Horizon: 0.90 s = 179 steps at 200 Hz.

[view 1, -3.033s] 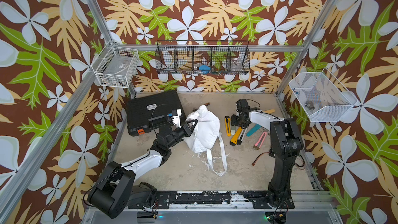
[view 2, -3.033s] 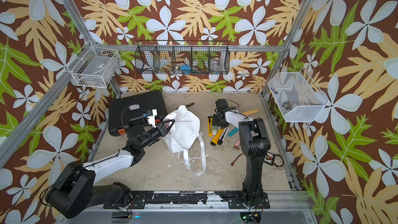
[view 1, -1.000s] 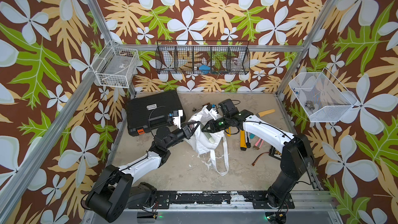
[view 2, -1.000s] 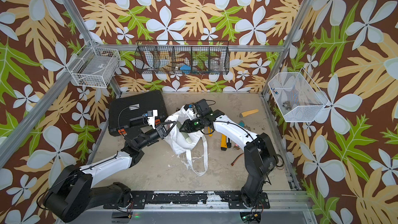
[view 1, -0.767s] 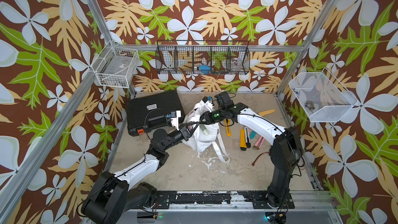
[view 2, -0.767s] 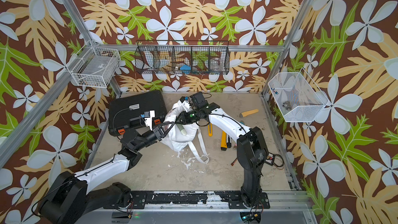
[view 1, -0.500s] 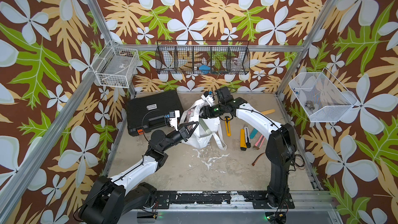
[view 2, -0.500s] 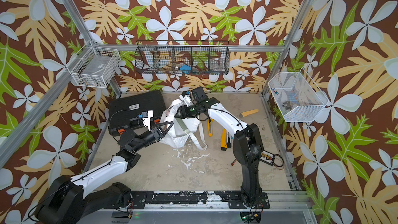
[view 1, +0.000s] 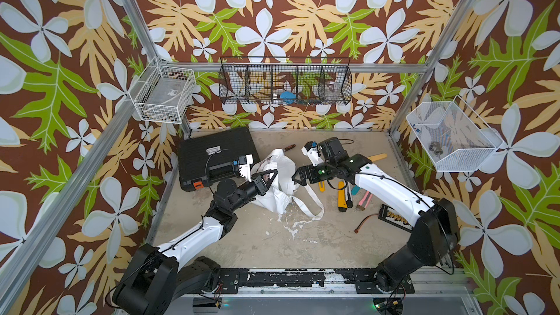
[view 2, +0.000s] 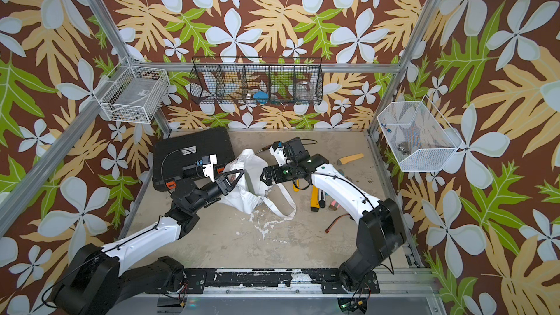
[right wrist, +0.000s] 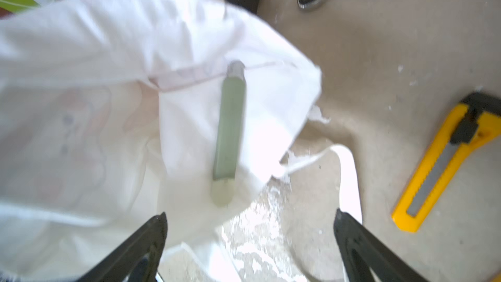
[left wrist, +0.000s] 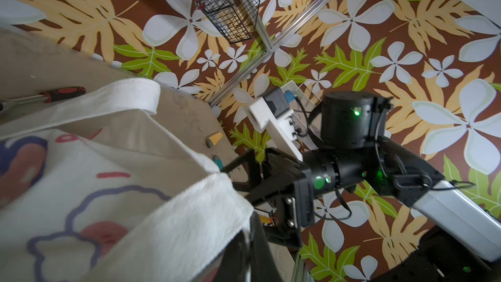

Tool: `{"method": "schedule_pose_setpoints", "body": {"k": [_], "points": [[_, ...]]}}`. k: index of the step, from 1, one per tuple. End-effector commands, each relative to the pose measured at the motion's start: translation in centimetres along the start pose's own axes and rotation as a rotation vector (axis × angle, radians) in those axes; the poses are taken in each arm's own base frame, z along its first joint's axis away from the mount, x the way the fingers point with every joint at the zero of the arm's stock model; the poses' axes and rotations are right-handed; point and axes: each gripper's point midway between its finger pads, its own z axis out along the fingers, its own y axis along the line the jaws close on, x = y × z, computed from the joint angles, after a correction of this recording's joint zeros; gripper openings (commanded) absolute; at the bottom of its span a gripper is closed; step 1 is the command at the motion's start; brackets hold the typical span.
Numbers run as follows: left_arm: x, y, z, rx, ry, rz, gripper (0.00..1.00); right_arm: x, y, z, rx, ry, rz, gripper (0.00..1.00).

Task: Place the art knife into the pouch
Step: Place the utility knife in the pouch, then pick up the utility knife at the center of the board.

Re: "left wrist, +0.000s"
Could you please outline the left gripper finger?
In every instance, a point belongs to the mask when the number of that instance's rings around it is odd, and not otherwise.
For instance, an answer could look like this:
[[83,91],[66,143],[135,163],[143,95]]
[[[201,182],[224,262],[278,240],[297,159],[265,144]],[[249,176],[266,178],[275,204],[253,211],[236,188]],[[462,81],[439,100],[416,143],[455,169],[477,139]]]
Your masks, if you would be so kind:
[[250,228],[227,245],[219,266],[219,281],[282,281],[269,244],[284,242],[275,227],[265,227],[259,215],[250,217]]

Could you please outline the white tote bag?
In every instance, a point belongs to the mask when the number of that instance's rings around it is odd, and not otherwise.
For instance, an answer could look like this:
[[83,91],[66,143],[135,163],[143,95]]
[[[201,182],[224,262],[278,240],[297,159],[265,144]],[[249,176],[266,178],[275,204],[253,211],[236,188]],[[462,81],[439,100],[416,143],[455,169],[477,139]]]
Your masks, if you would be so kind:
[[253,207],[143,78],[1,126],[2,281],[193,281]]

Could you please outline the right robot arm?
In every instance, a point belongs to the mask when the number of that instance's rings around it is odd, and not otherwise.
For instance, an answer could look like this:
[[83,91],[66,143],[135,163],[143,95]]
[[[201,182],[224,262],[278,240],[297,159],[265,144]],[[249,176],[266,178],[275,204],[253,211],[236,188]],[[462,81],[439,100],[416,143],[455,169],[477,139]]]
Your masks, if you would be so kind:
[[[246,165],[248,180],[236,182],[247,200],[268,202],[278,210],[272,227],[263,230],[269,242],[298,248],[300,229],[311,226],[313,202],[326,193],[353,191],[366,181],[377,194],[396,198],[434,223],[417,249],[380,281],[499,281],[500,222],[461,189],[466,182],[447,181],[436,168],[384,136],[391,101],[368,92],[327,94],[310,112],[307,123],[321,117],[320,134],[303,133],[292,119],[299,97],[275,88],[246,109],[250,121],[265,130],[275,147],[258,161],[253,150],[223,168]],[[303,135],[313,151],[300,152],[294,141]]]

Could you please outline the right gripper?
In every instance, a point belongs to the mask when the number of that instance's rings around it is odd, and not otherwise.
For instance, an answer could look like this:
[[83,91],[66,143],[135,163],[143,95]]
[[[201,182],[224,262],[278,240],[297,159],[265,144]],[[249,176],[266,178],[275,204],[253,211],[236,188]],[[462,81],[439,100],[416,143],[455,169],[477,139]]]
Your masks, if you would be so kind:
[[314,151],[303,154],[301,161],[276,149],[268,149],[259,163],[253,149],[221,168],[229,175],[238,167],[247,171],[247,180],[234,181],[234,188],[250,188],[246,199],[253,205],[269,203],[276,207],[277,224],[265,230],[271,243],[299,249],[301,229],[314,224]]

